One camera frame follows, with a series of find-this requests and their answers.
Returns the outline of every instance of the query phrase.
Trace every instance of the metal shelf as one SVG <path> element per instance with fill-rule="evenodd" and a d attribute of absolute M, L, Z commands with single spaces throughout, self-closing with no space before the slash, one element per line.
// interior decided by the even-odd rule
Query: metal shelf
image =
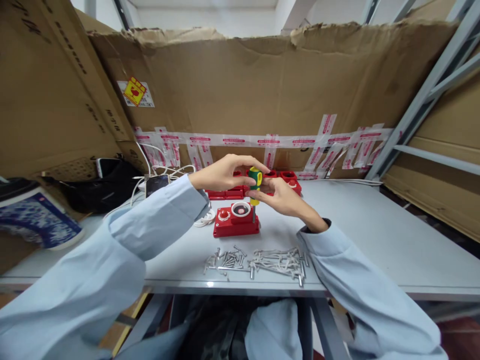
<path fill-rule="evenodd" d="M 405 16 L 413 3 L 406 0 L 394 21 Z M 480 54 L 465 62 L 480 41 L 480 0 L 458 0 L 447 20 L 461 23 L 366 175 L 367 180 L 383 177 L 401 152 L 480 175 L 477 164 L 407 146 L 440 96 L 480 67 Z"/>

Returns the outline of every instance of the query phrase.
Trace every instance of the pile of screws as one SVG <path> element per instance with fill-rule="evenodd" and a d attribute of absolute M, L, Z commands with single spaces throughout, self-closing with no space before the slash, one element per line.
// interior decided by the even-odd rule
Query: pile of screws
<path fill-rule="evenodd" d="M 230 281 L 228 271 L 246 272 L 250 273 L 250 279 L 253 280 L 255 269 L 257 272 L 262 269 L 288 276 L 293 280 L 298 279 L 300 287 L 304 287 L 305 267 L 309 268 L 310 264 L 308 257 L 297 247 L 285 251 L 255 250 L 253 259 L 248 261 L 248 269 L 245 269 L 243 265 L 247 254 L 236 245 L 233 247 L 234 251 L 225 251 L 222 254 L 220 254 L 220 248 L 217 248 L 216 253 L 205 261 L 203 274 L 205 275 L 208 269 L 215 269 L 226 276 L 227 281 Z"/>
<path fill-rule="evenodd" d="M 310 267 L 308 257 L 297 247 L 290 250 L 255 250 L 249 266 L 257 272 L 262 269 L 272 273 L 297 278 L 301 288 L 304 286 L 305 266 Z"/>
<path fill-rule="evenodd" d="M 230 281 L 227 271 L 246 272 L 250 273 L 250 279 L 253 280 L 254 269 L 245 269 L 243 265 L 247 254 L 236 245 L 233 247 L 235 248 L 234 251 L 225 251 L 222 254 L 220 254 L 220 248 L 218 247 L 216 253 L 205 261 L 203 274 L 205 275 L 207 273 L 207 269 L 216 269 L 219 270 L 221 274 L 226 276 L 228 281 Z"/>

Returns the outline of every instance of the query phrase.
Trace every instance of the black bag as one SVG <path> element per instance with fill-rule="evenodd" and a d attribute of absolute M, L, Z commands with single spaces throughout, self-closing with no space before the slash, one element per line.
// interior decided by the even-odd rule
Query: black bag
<path fill-rule="evenodd" d="M 58 181 L 50 176 L 43 180 L 60 188 L 70 207 L 83 214 L 104 214 L 119 207 L 132 196 L 139 181 L 133 177 L 143 174 L 125 160 L 103 178 L 87 181 Z"/>

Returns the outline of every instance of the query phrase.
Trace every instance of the yellow screwdriver handle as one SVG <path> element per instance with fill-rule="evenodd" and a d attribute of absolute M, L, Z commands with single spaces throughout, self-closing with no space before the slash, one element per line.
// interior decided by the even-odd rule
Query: yellow screwdriver handle
<path fill-rule="evenodd" d="M 255 166 L 252 166 L 248 171 L 248 177 L 255 179 L 256 181 L 256 185 L 250 186 L 250 190 L 259 190 L 260 185 L 262 184 L 262 172 L 258 170 Z M 260 201 L 253 197 L 250 197 L 250 204 L 252 206 L 257 206 L 258 204 L 260 204 Z"/>

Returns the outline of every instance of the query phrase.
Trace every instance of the white ceiling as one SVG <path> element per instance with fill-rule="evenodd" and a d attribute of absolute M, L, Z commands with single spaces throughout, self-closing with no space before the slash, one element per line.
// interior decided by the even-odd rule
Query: white ceiling
<path fill-rule="evenodd" d="M 129 0 L 138 8 L 219 8 L 219 9 L 245 9 L 268 8 L 273 9 L 278 0 Z"/>

